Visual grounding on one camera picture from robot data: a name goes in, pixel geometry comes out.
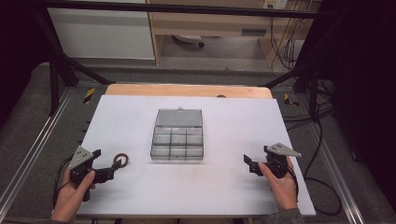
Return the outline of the white wall socket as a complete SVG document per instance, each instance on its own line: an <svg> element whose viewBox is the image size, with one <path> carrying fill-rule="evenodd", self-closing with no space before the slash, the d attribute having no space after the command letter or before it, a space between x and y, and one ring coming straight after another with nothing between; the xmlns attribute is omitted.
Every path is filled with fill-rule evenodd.
<svg viewBox="0 0 396 224"><path fill-rule="evenodd" d="M284 9L288 0L264 0L263 7L269 9Z"/></svg>

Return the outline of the aluminium floor rail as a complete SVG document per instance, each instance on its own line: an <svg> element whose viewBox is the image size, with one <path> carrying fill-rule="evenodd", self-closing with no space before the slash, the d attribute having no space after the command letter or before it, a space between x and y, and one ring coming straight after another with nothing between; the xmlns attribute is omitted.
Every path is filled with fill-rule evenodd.
<svg viewBox="0 0 396 224"><path fill-rule="evenodd" d="M315 211L326 218L343 216L346 224L364 224L361 210L325 140L323 125L308 119L305 126L313 146L304 147L308 157L303 177Z"/></svg>
<svg viewBox="0 0 396 224"><path fill-rule="evenodd" d="M40 132L35 136L35 141L29 146L28 151L24 154L23 160L19 164L18 170L10 178L7 187L0 195L0 220L7 215L9 208L20 192L23 183L31 172L33 165L35 164L53 129L64 112L64 109L66 108L70 100L70 96L73 94L74 90L74 88L65 89L61 100L59 101L59 107L55 110L53 115L50 115L46 118L43 127L40 129Z"/></svg>

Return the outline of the white cabinet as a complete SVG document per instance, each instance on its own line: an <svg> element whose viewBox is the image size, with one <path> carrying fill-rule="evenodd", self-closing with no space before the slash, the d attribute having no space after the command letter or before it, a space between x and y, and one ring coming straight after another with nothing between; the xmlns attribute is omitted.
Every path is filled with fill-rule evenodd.
<svg viewBox="0 0 396 224"><path fill-rule="evenodd" d="M49 8L49 14L69 57L155 58L147 12Z"/></svg>

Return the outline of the black metal frame stand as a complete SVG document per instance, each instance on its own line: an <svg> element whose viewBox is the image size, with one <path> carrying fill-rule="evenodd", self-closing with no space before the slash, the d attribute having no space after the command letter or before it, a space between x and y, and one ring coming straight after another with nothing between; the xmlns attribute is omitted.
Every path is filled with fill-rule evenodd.
<svg viewBox="0 0 396 224"><path fill-rule="evenodd" d="M293 86L295 92L304 92L310 88L309 117L318 121L317 95L318 70L330 53L332 45L339 36L340 22L345 17L354 0L322 0L318 12L314 13L313 24L303 45L303 56L285 75L264 84L272 89L289 78L297 77Z"/></svg>
<svg viewBox="0 0 396 224"><path fill-rule="evenodd" d="M45 37L45 46L49 54L51 94L51 106L49 114L51 116L54 115L57 109L60 107L59 78L63 80L66 87L76 87L78 84L78 78L74 72L74 68L101 84L114 84L114 81L99 76L66 55L56 34L55 28L50 22L50 15L46 9L43 7L31 7L30 11L35 18L35 22Z"/></svg>

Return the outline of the person's left hand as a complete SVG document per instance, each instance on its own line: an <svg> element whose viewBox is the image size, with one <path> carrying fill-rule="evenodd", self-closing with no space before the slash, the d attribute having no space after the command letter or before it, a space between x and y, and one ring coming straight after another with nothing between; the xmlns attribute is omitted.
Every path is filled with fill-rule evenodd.
<svg viewBox="0 0 396 224"><path fill-rule="evenodd" d="M50 219L65 224L73 224L86 190L94 189L94 184L92 183L94 178L95 171L89 171L82 182L75 188L71 183L70 170L66 169L64 172L63 187L59 191L57 202Z"/></svg>

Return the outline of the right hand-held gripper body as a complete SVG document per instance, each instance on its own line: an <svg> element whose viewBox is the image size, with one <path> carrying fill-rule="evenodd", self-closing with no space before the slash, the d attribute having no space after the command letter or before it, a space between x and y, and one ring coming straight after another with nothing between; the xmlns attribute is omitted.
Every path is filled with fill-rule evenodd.
<svg viewBox="0 0 396 224"><path fill-rule="evenodd" d="M266 165L277 178L283 178L288 172L288 156L301 158L302 154L282 143L276 143L271 146L264 146L266 153Z"/></svg>

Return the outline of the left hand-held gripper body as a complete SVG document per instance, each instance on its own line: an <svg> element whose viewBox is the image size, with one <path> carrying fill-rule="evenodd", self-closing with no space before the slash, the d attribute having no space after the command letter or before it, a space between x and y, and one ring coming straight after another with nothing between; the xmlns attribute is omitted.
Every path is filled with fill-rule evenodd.
<svg viewBox="0 0 396 224"><path fill-rule="evenodd" d="M97 158L92 155L92 152L84 147L78 147L69 164L71 182L79 186L92 169L95 159Z"/></svg>

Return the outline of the person's right hand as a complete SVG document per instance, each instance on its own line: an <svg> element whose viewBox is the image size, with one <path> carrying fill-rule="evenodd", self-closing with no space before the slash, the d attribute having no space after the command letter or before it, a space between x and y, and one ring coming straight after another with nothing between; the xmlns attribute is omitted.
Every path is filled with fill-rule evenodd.
<svg viewBox="0 0 396 224"><path fill-rule="evenodd" d="M297 208L296 184L293 177L290 174L286 174L283 178L277 178L268 166L262 162L259 163L259 167L269 182L277 209L286 211Z"/></svg>

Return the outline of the clear plastic compartment box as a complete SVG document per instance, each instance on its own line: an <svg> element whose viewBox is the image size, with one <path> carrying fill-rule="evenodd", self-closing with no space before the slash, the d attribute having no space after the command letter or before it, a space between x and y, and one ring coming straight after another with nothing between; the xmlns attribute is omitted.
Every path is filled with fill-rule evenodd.
<svg viewBox="0 0 396 224"><path fill-rule="evenodd" d="M201 161L204 158L202 110L160 108L150 157L153 161Z"/></svg>

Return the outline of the white table board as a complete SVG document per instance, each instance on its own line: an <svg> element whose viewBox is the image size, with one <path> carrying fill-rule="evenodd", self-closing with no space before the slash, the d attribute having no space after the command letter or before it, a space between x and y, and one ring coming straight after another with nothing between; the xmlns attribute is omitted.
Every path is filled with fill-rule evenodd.
<svg viewBox="0 0 396 224"><path fill-rule="evenodd" d="M149 155L161 108L203 113L204 158L162 163ZM94 164L129 157L113 180L97 185L79 212L86 217L254 217L276 210L265 178L243 158L264 161L264 147L290 143L274 99L104 95L83 140L100 149Z"/></svg>

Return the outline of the black curtain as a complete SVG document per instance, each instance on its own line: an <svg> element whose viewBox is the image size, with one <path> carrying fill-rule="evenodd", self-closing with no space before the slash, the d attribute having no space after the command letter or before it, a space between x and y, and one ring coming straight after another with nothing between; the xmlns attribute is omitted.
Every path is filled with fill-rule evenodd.
<svg viewBox="0 0 396 224"><path fill-rule="evenodd" d="M351 0L329 39L336 113L396 211L396 0Z"/></svg>
<svg viewBox="0 0 396 224"><path fill-rule="evenodd" d="M0 0L0 127L20 100L32 71L48 60L28 0Z"/></svg>

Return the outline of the wooden table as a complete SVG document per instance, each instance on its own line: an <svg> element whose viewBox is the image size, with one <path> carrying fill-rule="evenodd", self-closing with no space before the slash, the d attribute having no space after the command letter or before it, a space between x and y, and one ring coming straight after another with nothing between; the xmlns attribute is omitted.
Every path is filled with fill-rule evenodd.
<svg viewBox="0 0 396 224"><path fill-rule="evenodd" d="M111 84L106 95L273 98L271 91L264 87L181 84Z"/></svg>

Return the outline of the yellow black floor tape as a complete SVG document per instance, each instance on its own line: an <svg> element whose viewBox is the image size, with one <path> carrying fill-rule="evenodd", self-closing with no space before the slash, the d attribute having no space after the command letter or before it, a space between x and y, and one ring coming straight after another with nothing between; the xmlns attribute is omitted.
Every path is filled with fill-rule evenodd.
<svg viewBox="0 0 396 224"><path fill-rule="evenodd" d="M287 93L284 93L284 104L285 105L293 105L293 106L300 106L298 102L293 102Z"/></svg>
<svg viewBox="0 0 396 224"><path fill-rule="evenodd" d="M95 92L95 88L89 88L88 89L88 91L87 91L87 93L86 93L86 95L84 97L83 104L88 104L90 102L94 92Z"/></svg>

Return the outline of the black metal frame bar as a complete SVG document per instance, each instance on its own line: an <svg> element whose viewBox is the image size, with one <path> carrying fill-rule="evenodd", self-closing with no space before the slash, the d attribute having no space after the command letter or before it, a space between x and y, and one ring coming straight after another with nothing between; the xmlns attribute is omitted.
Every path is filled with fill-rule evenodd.
<svg viewBox="0 0 396 224"><path fill-rule="evenodd" d="M35 3L42 7L51 7L51 8L186 13L186 14L208 14L208 15L230 15L230 16L234 15L234 16L252 16L252 17L272 17L272 18L326 19L333 16L333 13L331 12L298 11L298 10L284 10L284 9L258 9L258 8L246 8L246 7L209 7L209 6L137 4L137 3L66 1L66 0L36 0Z"/></svg>

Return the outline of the light wooden desk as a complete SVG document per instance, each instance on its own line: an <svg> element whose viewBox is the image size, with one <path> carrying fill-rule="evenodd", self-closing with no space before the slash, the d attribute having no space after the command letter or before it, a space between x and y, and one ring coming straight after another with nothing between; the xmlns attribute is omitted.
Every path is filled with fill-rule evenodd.
<svg viewBox="0 0 396 224"><path fill-rule="evenodd" d="M149 4L264 8L264 0L146 0ZM321 0L288 0L284 9L317 11ZM280 63L284 46L290 39L304 40L310 19L268 19L251 16L150 12L148 14L155 60L162 57L163 38L167 35L253 37L259 40L267 66Z"/></svg>

